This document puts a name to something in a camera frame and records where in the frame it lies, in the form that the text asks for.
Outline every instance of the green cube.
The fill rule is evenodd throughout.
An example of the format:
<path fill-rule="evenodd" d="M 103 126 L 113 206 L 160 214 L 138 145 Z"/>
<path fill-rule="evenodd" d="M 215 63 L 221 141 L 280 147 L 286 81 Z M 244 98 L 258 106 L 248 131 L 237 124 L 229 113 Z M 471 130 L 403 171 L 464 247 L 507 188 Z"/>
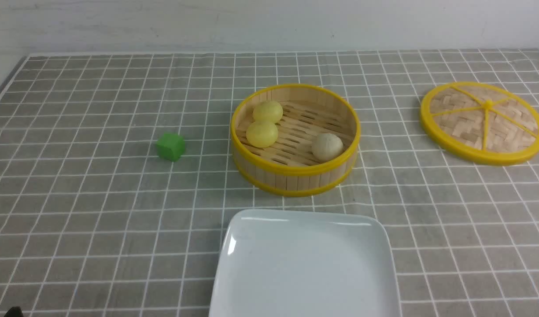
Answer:
<path fill-rule="evenodd" d="M 185 141 L 175 133 L 165 133 L 157 142 L 158 156 L 175 162 L 185 152 Z"/>

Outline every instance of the bamboo steamer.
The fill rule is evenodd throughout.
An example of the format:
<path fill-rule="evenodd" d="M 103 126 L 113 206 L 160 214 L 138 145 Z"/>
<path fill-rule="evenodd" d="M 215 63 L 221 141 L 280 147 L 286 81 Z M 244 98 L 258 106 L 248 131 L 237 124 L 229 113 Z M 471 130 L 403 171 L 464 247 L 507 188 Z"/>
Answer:
<path fill-rule="evenodd" d="M 479 164 L 512 165 L 539 151 L 539 114 L 495 86 L 453 82 L 422 100 L 421 121 L 441 147 Z"/>
<path fill-rule="evenodd" d="M 275 100 L 283 107 L 276 124 L 279 137 L 267 148 L 246 139 L 252 111 L 260 102 Z M 320 163 L 310 150 L 314 137 L 333 133 L 344 151 Z M 260 189 L 283 196 L 310 196 L 327 191 L 350 173 L 358 156 L 360 121 L 354 109 L 324 88 L 289 84 L 263 89 L 246 98 L 231 120 L 233 159 L 238 171 Z"/>

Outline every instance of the white plate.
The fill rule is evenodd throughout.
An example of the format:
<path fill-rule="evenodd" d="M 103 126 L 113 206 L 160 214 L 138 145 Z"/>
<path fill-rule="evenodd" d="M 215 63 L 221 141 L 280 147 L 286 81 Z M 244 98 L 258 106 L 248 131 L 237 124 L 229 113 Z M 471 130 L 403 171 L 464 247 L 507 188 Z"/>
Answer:
<path fill-rule="evenodd" d="M 209 317 L 400 317 L 388 237 L 369 217 L 248 209 L 229 225 Z"/>

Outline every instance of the bamboo steamer base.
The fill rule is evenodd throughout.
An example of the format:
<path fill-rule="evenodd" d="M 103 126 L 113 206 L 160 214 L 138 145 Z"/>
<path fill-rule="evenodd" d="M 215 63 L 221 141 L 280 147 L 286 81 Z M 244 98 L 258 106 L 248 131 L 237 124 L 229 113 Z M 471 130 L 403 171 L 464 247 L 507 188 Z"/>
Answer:
<path fill-rule="evenodd" d="M 276 124 L 277 142 L 267 148 L 253 147 L 246 130 L 252 110 L 260 102 L 274 100 L 283 107 Z M 311 151 L 314 138 L 332 133 L 342 140 L 344 152 L 320 163 Z M 251 183 L 283 196 L 309 196 L 338 185 L 350 173 L 358 156 L 358 116 L 340 96 L 323 88 L 293 84 L 266 88 L 244 100 L 231 121 L 233 160 Z"/>
<path fill-rule="evenodd" d="M 254 122 L 251 115 L 240 122 L 236 129 L 240 142 L 250 152 L 265 160 L 288 166 L 317 165 L 320 162 L 314 157 L 310 147 L 318 134 L 332 133 L 338 136 L 344 144 L 344 151 L 354 141 L 354 135 L 342 123 L 342 118 L 330 112 L 316 110 L 314 103 L 287 101 L 281 102 L 281 106 L 283 117 L 276 124 L 279 136 L 272 146 L 257 148 L 248 142 L 246 130 Z"/>

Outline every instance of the black object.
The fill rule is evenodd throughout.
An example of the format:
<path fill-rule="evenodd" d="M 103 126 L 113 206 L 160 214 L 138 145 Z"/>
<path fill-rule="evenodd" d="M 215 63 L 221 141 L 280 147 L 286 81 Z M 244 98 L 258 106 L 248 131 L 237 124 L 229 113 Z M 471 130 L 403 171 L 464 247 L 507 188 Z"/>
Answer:
<path fill-rule="evenodd" d="M 21 307 L 15 306 L 7 311 L 4 317 L 23 317 Z"/>

